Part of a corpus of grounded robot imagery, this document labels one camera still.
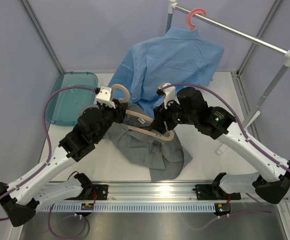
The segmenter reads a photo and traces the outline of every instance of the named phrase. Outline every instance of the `clothes hanger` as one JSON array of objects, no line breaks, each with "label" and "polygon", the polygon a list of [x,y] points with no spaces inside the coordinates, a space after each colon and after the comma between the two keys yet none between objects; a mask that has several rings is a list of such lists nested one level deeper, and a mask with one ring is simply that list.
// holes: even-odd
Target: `clothes hanger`
[{"label": "clothes hanger", "polygon": [[186,23],[187,26],[189,27],[189,30],[194,30],[196,25],[191,24],[191,18],[195,15],[195,14],[201,14],[201,15],[205,15],[206,16],[206,11],[203,8],[195,8],[193,9],[187,16],[186,18]]},{"label": "clothes hanger", "polygon": [[[123,85],[114,84],[114,85],[111,86],[111,88],[114,89],[114,90],[115,89],[120,89],[120,90],[122,90],[125,93],[125,97],[124,98],[120,98],[118,100],[121,104],[122,103],[127,103],[130,100],[131,94],[128,91],[128,89],[126,87],[124,87]],[[153,122],[153,120],[154,120],[153,118],[151,118],[151,117],[149,117],[147,115],[141,114],[139,112],[136,112],[136,111],[126,110],[126,114],[132,115],[134,117],[138,117],[138,118],[141,118],[141,119],[144,119],[145,121],[148,121],[149,123]],[[152,136],[154,138],[157,138],[157,139],[160,139],[160,140],[163,140],[163,141],[171,141],[174,138],[174,131],[167,131],[169,133],[169,135],[168,136],[164,136],[164,135],[160,135],[160,134],[157,134],[155,132],[147,131],[145,129],[142,129],[142,128],[139,128],[139,127],[135,127],[135,126],[126,125],[126,127],[129,130],[132,130],[132,131],[135,131],[135,132],[138,132],[138,133],[141,133],[141,134],[149,135],[149,136]]]}]

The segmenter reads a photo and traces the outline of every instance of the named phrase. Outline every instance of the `clothing tag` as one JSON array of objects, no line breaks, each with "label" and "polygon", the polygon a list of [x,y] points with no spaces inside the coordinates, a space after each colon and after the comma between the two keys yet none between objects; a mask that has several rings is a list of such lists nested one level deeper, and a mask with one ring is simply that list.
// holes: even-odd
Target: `clothing tag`
[{"label": "clothing tag", "polygon": [[143,118],[139,118],[138,121],[139,121],[141,124],[146,123],[145,120],[144,120]]}]

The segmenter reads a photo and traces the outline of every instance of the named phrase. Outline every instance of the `gray cloth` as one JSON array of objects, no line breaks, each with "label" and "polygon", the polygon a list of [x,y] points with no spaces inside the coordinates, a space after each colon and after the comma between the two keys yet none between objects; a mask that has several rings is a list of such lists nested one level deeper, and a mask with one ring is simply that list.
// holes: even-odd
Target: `gray cloth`
[{"label": "gray cloth", "polygon": [[[127,109],[144,114],[132,103],[128,103]],[[124,124],[145,130],[150,126],[148,122],[144,123],[138,117],[128,114],[125,115]],[[113,123],[107,131],[108,137],[132,164],[148,167],[153,182],[177,178],[193,159],[182,147],[176,133],[173,140],[163,141],[128,130],[124,124]]]}]

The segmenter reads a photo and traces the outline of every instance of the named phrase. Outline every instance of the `blue shirt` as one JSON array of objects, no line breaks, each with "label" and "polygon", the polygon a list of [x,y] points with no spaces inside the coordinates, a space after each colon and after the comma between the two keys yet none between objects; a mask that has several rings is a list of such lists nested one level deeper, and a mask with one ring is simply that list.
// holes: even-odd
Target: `blue shirt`
[{"label": "blue shirt", "polygon": [[[156,93],[159,85],[194,83],[207,87],[223,52],[221,45],[200,37],[197,30],[172,27],[165,36],[133,45],[108,86],[125,86],[129,101],[154,117],[153,109],[164,101]],[[124,98],[124,93],[117,90],[114,98]]]}]

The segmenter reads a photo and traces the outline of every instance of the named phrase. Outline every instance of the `gray wall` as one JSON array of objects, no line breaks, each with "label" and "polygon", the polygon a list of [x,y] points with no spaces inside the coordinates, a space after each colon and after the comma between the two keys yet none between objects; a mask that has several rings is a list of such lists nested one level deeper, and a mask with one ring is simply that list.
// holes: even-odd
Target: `gray wall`
[{"label": "gray wall", "polygon": [[[179,0],[208,16],[256,35],[274,0]],[[55,53],[67,70],[113,72],[128,49],[163,36],[169,0],[30,0]],[[172,26],[188,28],[184,13]],[[237,70],[250,43],[194,19],[201,36],[222,44],[219,71]]]},{"label": "gray wall", "polygon": [[[42,108],[57,76],[20,2],[0,0],[0,182],[38,163],[45,139]],[[9,230],[8,221],[0,222],[0,240]]]},{"label": "gray wall", "polygon": [[[278,46],[290,48],[290,0],[284,1],[264,39]],[[243,80],[253,104],[261,96],[284,60],[284,57],[276,53],[258,48],[243,73]],[[290,69],[264,103],[256,125],[262,142],[274,152],[290,160]]]}]

